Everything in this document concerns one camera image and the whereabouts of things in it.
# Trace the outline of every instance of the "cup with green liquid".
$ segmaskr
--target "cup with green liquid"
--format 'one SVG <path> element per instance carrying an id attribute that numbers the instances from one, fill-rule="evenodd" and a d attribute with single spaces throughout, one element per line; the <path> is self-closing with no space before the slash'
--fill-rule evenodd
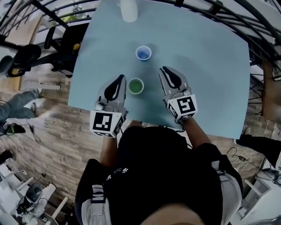
<path id="1" fill-rule="evenodd" d="M 144 83 L 140 78 L 133 78 L 128 82 L 128 90 L 132 94 L 140 94 L 144 90 Z"/>

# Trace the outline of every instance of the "floor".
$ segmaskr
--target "floor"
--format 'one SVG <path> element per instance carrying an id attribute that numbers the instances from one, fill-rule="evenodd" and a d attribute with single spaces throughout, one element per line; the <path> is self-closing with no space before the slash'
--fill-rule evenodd
<path id="1" fill-rule="evenodd" d="M 34 67 L 31 72 L 23 76 L 22 91 L 25 91 L 27 83 L 43 83 L 61 85 L 61 90 L 43 90 L 42 98 L 36 102 L 38 108 L 37 118 L 26 120 L 9 119 L 8 122 L 27 124 L 34 126 L 35 134 L 40 142 L 36 142 L 34 136 L 26 128 L 25 134 L 15 134 L 0 138 L 0 152 L 10 149 L 16 156 L 18 162 L 26 169 L 29 178 L 34 176 L 38 180 L 41 173 L 40 183 L 47 185 L 53 183 L 57 189 L 50 201 L 59 205 L 64 196 L 69 197 L 67 206 L 74 203 L 76 188 L 88 159 L 99 159 L 102 145 L 102 138 L 95 136 L 89 131 L 90 112 L 67 106 L 68 94 L 71 79 L 60 73 L 50 71 L 51 66 L 41 65 Z M 260 94 L 259 85 L 254 90 Z M 256 98 L 258 95 L 250 91 L 249 98 Z M 16 92 L 0 91 L 0 99 L 8 100 Z M 261 104 L 249 104 L 245 119 L 245 127 L 252 127 L 254 136 L 271 137 L 274 130 L 274 123 L 256 115 L 261 111 Z M 122 127 L 124 130 L 129 121 Z M 245 158 L 259 167 L 264 156 L 250 149 L 235 145 L 232 139 L 210 136 L 223 154 L 227 154 L 231 147 L 237 148 L 237 155 L 242 154 Z M 235 149 L 228 153 L 233 166 L 241 172 L 242 179 L 252 179 L 258 169 L 253 165 L 244 162 L 242 165 L 237 157 L 232 157 Z"/>

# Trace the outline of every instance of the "cup with blue liquid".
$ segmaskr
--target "cup with blue liquid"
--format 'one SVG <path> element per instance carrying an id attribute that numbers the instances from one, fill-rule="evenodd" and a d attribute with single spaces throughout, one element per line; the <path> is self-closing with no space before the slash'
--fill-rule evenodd
<path id="1" fill-rule="evenodd" d="M 140 46 L 136 50 L 136 57 L 141 61 L 147 61 L 151 57 L 151 49 L 147 46 Z"/>

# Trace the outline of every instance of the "white bottle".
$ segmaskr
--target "white bottle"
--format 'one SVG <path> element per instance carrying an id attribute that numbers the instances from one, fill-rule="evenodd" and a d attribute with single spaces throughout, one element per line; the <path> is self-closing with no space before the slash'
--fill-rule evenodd
<path id="1" fill-rule="evenodd" d="M 137 20 L 137 3 L 136 0 L 120 0 L 121 14 L 126 22 Z"/>

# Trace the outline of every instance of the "green liquid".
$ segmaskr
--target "green liquid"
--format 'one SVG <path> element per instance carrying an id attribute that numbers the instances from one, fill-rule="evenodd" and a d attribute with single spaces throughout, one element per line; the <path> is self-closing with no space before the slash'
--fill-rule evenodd
<path id="1" fill-rule="evenodd" d="M 139 93 L 142 90 L 142 83 L 139 80 L 132 80 L 129 89 L 133 93 Z"/>

